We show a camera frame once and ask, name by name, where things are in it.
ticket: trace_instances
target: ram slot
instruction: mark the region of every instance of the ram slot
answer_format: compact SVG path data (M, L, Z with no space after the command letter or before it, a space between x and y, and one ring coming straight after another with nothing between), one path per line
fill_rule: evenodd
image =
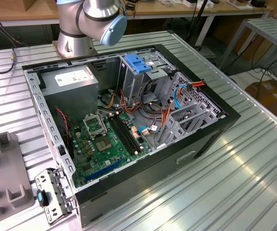
M134 137L129 133L127 127L118 117L111 117L108 121L130 155L134 155L135 152L141 151Z

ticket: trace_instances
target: cable connector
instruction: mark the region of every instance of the cable connector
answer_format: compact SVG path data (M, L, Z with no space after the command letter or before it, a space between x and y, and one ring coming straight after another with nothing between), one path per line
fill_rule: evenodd
M16 63L16 53L14 51L11 54L11 61L13 64Z
M186 90L192 90L193 89L193 84L191 82L186 83Z

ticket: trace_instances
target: blue pcie slot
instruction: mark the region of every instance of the blue pcie slot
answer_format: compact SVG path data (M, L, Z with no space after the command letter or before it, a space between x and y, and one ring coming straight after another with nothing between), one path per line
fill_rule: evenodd
M110 166L107 166L107 167L101 169L100 171L92 173L91 175L85 177L85 181L89 181L89 180L92 180L94 178L97 178L97 177L99 177L99 176L101 176L101 175L103 175L103 174L105 174L105 173L107 173L107 172L117 168L122 160L123 160L123 158L121 158L119 161L111 164Z

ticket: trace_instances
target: green motherboard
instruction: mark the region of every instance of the green motherboard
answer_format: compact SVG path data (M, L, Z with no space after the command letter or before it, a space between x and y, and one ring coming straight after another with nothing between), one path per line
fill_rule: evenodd
M118 117L141 148L140 152L130 154L127 151L119 137L123 134L117 135L107 117L103 119L107 129L105 136L100 135L91 139L84 123L70 128L69 133L73 138L74 149L72 159L76 168L73 181L76 188L152 151L143 137L134 136L131 130L133 123L127 114L121 113ZM97 119L88 121L87 125L94 129L100 128Z

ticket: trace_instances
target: aluminum table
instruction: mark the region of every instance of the aluminum table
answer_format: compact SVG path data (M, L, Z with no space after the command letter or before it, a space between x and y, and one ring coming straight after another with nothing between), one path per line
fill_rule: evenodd
M238 31L234 35L233 39L231 40L230 44L226 48L221 63L219 65L219 68L222 68L224 63L226 62L230 52L235 47L239 37L242 35L245 28L249 28L252 30L252 33L249 35L248 39L245 41L243 46L241 47L240 52L242 52L244 49L247 48L251 40L253 40L254 36L256 34L261 35L265 39L269 40L273 44L277 45L277 19L275 18L258 18L258 19L246 19L242 22L241 26L239 27ZM274 57L277 53L277 49L273 52L271 57Z
M177 35L155 32L124 36L101 52L163 44L241 114L201 158L105 214L85 230L277 230L277 118L243 92ZM34 177L55 167L21 65L59 59L53 45L17 49L18 63L0 75L0 132L17 134L34 196ZM0 71L11 50L0 51ZM0 222L1 230L81 230L75 214L47 224L38 202Z

